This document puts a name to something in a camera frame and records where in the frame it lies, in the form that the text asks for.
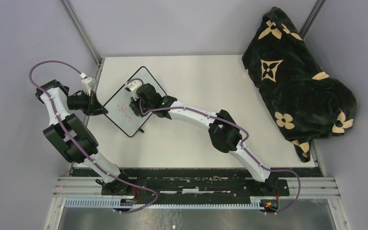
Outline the small black-framed whiteboard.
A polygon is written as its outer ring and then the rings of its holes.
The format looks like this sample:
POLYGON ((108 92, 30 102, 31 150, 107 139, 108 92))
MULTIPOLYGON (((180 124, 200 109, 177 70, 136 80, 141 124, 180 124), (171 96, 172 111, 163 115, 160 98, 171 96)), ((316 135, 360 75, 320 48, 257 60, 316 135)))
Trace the small black-framed whiteboard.
POLYGON ((145 66, 141 66, 130 78, 123 81, 122 86, 104 103, 104 107, 108 110, 105 116, 128 137, 133 137, 138 131, 142 132, 142 126, 151 116, 151 113, 145 117, 137 116, 131 109, 132 93, 126 90, 125 83, 132 79, 141 79, 144 83, 151 84, 162 97, 166 95, 166 91, 145 66))

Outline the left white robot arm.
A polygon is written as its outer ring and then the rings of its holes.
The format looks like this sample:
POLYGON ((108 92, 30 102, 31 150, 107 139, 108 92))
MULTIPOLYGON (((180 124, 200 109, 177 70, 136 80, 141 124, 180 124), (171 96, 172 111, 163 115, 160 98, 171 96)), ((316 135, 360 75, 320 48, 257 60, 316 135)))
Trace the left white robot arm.
POLYGON ((104 191, 126 195, 132 188, 127 175, 111 163, 98 149, 99 143, 87 126, 73 113, 80 110, 85 115, 105 115, 91 89, 70 95, 69 87, 52 80, 36 89, 36 97, 49 114, 49 126, 43 131, 46 139, 70 163, 83 164, 100 178, 96 182, 104 191))

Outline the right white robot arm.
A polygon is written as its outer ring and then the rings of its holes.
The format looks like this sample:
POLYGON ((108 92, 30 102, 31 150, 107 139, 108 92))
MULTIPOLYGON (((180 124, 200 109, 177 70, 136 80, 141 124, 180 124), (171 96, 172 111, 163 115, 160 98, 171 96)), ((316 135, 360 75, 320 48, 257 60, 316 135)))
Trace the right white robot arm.
POLYGON ((155 114, 159 118, 178 120, 192 124, 208 132, 212 146, 236 158, 258 183, 263 195, 270 195, 277 189, 278 175, 263 163, 247 146, 248 132, 237 125, 229 112, 217 113, 200 110, 186 105, 172 96, 161 96, 153 85, 131 80, 125 83, 125 90, 132 94, 130 108, 136 116, 155 114))

